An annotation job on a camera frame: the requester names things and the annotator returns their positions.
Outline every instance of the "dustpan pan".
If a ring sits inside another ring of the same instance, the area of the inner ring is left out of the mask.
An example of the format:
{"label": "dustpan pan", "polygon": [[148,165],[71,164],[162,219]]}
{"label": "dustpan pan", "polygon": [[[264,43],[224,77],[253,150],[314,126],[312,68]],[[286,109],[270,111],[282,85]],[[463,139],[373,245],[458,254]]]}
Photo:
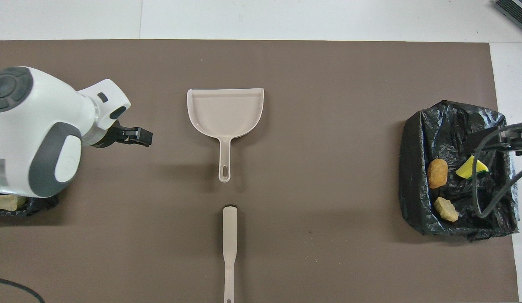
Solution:
{"label": "dustpan pan", "polygon": [[220,142],[218,178],[231,178],[231,140],[249,133],[263,111],[264,90],[188,90],[188,115],[202,134]]}

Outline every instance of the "white tile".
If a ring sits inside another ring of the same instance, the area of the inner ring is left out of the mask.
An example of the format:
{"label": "white tile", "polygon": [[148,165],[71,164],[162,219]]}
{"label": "white tile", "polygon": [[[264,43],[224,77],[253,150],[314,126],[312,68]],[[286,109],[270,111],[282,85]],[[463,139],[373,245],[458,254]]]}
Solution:
{"label": "white tile", "polygon": [[0,40],[139,38],[142,0],[0,0]]}
{"label": "white tile", "polygon": [[[522,122],[522,44],[490,44],[491,61],[495,76],[498,111],[506,115],[508,123]],[[522,156],[515,157],[515,170],[522,169]],[[522,301],[522,178],[519,190],[519,234],[512,236],[519,301]]]}
{"label": "white tile", "polygon": [[491,0],[144,0],[141,38],[522,42]]}

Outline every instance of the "black cable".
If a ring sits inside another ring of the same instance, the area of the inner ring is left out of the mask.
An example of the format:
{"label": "black cable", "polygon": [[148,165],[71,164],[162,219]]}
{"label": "black cable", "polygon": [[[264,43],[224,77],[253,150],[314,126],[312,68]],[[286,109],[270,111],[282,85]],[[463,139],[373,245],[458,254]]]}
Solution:
{"label": "black cable", "polygon": [[472,161],[472,175],[471,175],[471,178],[472,178],[472,199],[473,199],[474,207],[476,208],[477,215],[480,218],[485,218],[485,217],[487,217],[491,213],[491,211],[498,204],[498,202],[500,201],[502,196],[504,196],[504,194],[507,191],[510,190],[511,186],[515,182],[517,182],[517,180],[519,180],[522,177],[522,171],[517,173],[517,175],[515,175],[514,178],[512,178],[508,183],[506,183],[495,194],[495,196],[493,196],[493,198],[491,199],[491,202],[486,207],[486,209],[484,211],[482,211],[480,209],[480,205],[478,204],[478,189],[477,189],[477,185],[476,185],[476,182],[477,182],[476,181],[476,164],[478,163],[478,155],[480,154],[480,152],[482,151],[484,146],[486,144],[488,144],[492,138],[494,138],[495,136],[497,136],[501,132],[505,132],[506,130],[513,130],[513,129],[518,129],[518,128],[522,128],[522,123],[512,124],[512,125],[508,125],[508,126],[501,127],[499,129],[494,130],[493,132],[491,132],[487,136],[485,136],[484,139],[482,139],[482,141],[480,142],[480,144],[478,144],[476,150],[474,151],[474,159]]}
{"label": "black cable", "polygon": [[0,283],[1,284],[6,284],[6,285],[9,285],[9,286],[13,286],[13,287],[16,287],[16,288],[20,288],[21,290],[30,293],[33,297],[38,299],[38,302],[45,303],[44,299],[42,299],[42,296],[40,296],[36,291],[32,290],[31,288],[28,288],[27,286],[23,286],[23,285],[18,284],[16,282],[12,282],[12,281],[5,280],[5,279],[2,279],[2,278],[0,278]]}

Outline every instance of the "beige food chunk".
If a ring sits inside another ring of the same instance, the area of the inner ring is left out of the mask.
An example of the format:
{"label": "beige food chunk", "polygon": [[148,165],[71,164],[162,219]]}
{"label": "beige food chunk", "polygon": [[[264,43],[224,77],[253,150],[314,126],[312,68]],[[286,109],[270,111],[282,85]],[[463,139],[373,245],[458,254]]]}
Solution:
{"label": "beige food chunk", "polygon": [[435,209],[440,213],[440,217],[450,222],[455,222],[458,219],[459,213],[455,211],[454,205],[450,200],[438,197],[433,203]]}
{"label": "beige food chunk", "polygon": [[428,185],[439,188],[448,180],[448,163],[443,159],[434,159],[428,167]]}
{"label": "beige food chunk", "polygon": [[15,211],[24,206],[26,202],[26,197],[16,194],[5,194],[0,196],[0,209]]}

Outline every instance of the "black plastic bag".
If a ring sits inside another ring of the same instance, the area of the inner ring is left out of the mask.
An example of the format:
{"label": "black plastic bag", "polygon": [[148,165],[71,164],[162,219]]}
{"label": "black plastic bag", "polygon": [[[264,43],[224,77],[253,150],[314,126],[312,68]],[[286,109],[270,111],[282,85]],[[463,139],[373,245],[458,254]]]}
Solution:
{"label": "black plastic bag", "polygon": [[[415,113],[405,123],[399,152],[399,203],[403,218],[422,234],[465,236],[468,240],[501,237],[517,232],[517,190],[511,189],[486,218],[479,218],[473,207],[471,180],[455,174],[467,161],[463,144],[470,133],[506,125],[504,115],[468,104],[441,101]],[[447,184],[430,189],[426,168],[433,159],[448,163]],[[508,153],[482,152],[480,161],[490,172],[477,177],[480,207],[484,209],[493,195],[514,174]],[[437,197],[452,202],[459,218],[449,222],[433,207]]]}
{"label": "black plastic bag", "polygon": [[0,209],[0,215],[16,215],[17,217],[28,217],[35,213],[44,210],[51,209],[59,203],[57,194],[49,198],[27,198],[28,201],[25,205],[15,211],[9,211]]}

